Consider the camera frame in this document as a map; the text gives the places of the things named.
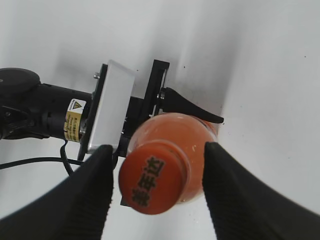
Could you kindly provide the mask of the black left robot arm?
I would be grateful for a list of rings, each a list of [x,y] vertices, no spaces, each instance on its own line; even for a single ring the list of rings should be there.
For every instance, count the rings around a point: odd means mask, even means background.
[[[0,137],[5,140],[57,138],[80,144],[78,157],[110,145],[124,157],[136,129],[150,117],[182,113],[221,124],[224,119],[164,87],[170,64],[155,60],[143,98],[132,95],[135,73],[110,60],[98,73],[93,92],[42,83],[33,71],[0,71]]]

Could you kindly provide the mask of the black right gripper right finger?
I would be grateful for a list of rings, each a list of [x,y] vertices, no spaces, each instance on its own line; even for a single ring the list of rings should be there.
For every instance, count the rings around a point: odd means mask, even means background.
[[[202,186],[218,240],[318,240],[320,216],[281,195],[217,142],[204,146]]]

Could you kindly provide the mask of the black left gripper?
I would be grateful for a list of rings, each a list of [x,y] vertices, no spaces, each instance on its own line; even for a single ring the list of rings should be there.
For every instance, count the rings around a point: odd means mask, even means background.
[[[152,64],[147,88],[143,98],[131,95],[119,145],[113,150],[113,158],[125,157],[129,141],[136,129],[152,115],[158,115],[159,109],[165,113],[181,113],[189,116],[197,117],[201,120],[222,124],[224,118],[210,113],[194,103],[190,102],[177,91],[170,87],[163,87],[170,64],[166,61],[155,59]],[[92,94],[92,102],[88,107],[88,117],[84,126],[80,128],[82,138],[80,139],[80,148],[77,159],[83,160],[88,154],[88,143],[91,136],[92,127],[97,113],[99,99],[102,93],[104,77],[107,73],[107,64],[101,66],[100,72],[95,75],[98,80],[95,91]]]

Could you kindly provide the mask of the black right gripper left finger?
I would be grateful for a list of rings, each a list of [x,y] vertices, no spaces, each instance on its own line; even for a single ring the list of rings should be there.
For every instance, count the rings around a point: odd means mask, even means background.
[[[2,240],[100,240],[114,189],[113,148],[100,146],[72,175],[0,220]]]

